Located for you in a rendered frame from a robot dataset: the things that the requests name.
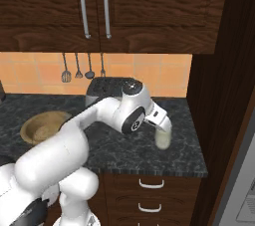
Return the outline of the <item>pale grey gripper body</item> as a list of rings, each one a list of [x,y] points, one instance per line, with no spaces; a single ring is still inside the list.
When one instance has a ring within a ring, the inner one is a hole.
[[[155,129],[164,133],[171,133],[172,124],[168,116],[161,118],[155,124]]]

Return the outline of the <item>glass of lemonade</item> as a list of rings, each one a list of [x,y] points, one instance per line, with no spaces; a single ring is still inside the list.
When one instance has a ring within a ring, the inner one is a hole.
[[[161,150],[168,149],[171,143],[171,133],[157,129],[155,131],[154,139],[155,139],[155,145],[159,149]]]

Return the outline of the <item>grey fridge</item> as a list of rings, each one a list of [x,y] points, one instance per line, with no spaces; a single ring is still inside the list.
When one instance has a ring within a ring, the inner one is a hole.
[[[255,109],[212,226],[255,226]]]

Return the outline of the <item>wooden bowl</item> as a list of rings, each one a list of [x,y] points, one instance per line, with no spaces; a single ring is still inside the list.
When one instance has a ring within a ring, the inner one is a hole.
[[[23,140],[33,145],[56,134],[61,125],[71,118],[71,115],[61,111],[39,113],[24,122],[20,135]]]

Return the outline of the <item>dark wood drawer front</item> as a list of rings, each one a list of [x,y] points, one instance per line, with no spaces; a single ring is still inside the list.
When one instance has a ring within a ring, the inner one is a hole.
[[[139,196],[123,195],[107,198],[109,211],[115,215],[139,216],[139,217],[167,217],[172,220],[189,221],[192,217],[194,198],[177,198],[165,196]],[[138,210],[137,204],[144,208],[157,208],[162,205],[158,213],[144,213]]]
[[[145,189],[139,186],[139,179],[146,184],[160,184],[163,179],[164,187],[161,189]],[[173,197],[182,197],[184,195],[196,196],[200,185],[199,178],[141,174],[105,174],[104,182],[107,195],[137,194],[144,196],[149,194]]]

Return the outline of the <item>black toaster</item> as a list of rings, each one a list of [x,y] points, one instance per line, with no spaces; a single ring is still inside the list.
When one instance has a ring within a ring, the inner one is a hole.
[[[96,77],[92,79],[85,95],[85,106],[89,107],[97,98],[112,97],[120,100],[123,96],[122,87],[132,78]]]

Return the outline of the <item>dark wood tall panel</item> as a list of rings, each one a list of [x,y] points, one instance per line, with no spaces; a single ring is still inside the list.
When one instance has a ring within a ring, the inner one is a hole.
[[[212,226],[255,107],[255,0],[225,0],[215,53],[192,58],[186,99],[208,170],[190,226]]]

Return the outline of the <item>hanging fork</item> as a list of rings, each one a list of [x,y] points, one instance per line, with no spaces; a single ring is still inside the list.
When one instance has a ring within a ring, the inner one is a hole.
[[[105,70],[105,64],[104,64],[104,53],[101,52],[101,77],[105,77],[106,76],[106,70]]]

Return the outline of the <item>hanging ladle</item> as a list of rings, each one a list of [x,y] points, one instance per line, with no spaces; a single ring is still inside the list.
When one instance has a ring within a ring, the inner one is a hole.
[[[95,72],[92,70],[91,54],[88,54],[89,70],[85,73],[87,79],[91,80],[95,77]]]

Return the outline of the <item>hanging slotted spatula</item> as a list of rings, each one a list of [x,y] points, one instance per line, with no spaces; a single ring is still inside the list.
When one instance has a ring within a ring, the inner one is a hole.
[[[63,53],[62,56],[63,56],[64,66],[65,66],[65,70],[62,73],[62,82],[63,83],[69,83],[72,80],[72,74],[68,70],[68,67],[67,67],[66,54]]]

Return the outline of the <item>dark wood cupboard door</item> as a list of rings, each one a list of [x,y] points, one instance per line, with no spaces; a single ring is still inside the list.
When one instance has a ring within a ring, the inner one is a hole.
[[[105,53],[212,54],[225,0],[109,0],[107,39],[104,0],[97,0]]]
[[[80,0],[0,0],[0,52],[96,53],[97,0],[86,0],[86,39]]]

